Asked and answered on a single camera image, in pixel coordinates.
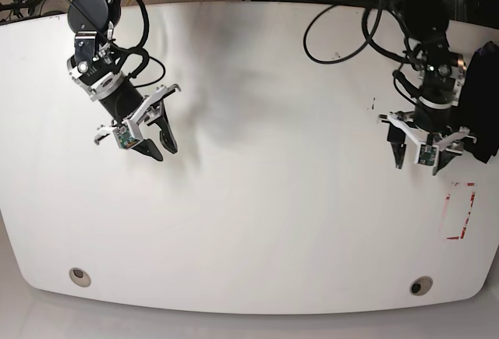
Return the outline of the black tripod stand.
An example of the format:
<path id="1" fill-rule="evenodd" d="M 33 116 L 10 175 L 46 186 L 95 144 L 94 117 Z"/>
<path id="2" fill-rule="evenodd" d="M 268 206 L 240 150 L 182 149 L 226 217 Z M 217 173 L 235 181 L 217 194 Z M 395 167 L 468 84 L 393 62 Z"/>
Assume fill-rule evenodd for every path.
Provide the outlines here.
<path id="1" fill-rule="evenodd" d="M 1 25 L 23 22 L 30 19 L 65 14 L 62 8 L 46 8 L 54 0 L 10 0 L 1 1 Z"/>

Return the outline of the black printed T-shirt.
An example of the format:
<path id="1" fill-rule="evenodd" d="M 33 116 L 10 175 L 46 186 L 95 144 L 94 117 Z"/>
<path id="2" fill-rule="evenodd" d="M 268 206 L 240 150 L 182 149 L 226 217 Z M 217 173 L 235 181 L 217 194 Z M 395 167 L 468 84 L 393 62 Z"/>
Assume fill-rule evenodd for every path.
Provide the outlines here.
<path id="1" fill-rule="evenodd" d="M 476 142 L 465 149 L 484 164 L 498 152 L 498 45 L 488 41 L 469 64 L 458 106 L 459 123 Z"/>

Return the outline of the red tape rectangle marking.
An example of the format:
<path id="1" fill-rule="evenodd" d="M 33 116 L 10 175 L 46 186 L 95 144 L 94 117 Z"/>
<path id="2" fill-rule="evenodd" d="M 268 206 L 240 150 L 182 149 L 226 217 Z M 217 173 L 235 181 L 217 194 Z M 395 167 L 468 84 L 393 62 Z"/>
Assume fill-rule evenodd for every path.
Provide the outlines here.
<path id="1" fill-rule="evenodd" d="M 465 236 L 476 195 L 475 182 L 453 182 L 446 197 L 441 234 L 446 240 Z"/>

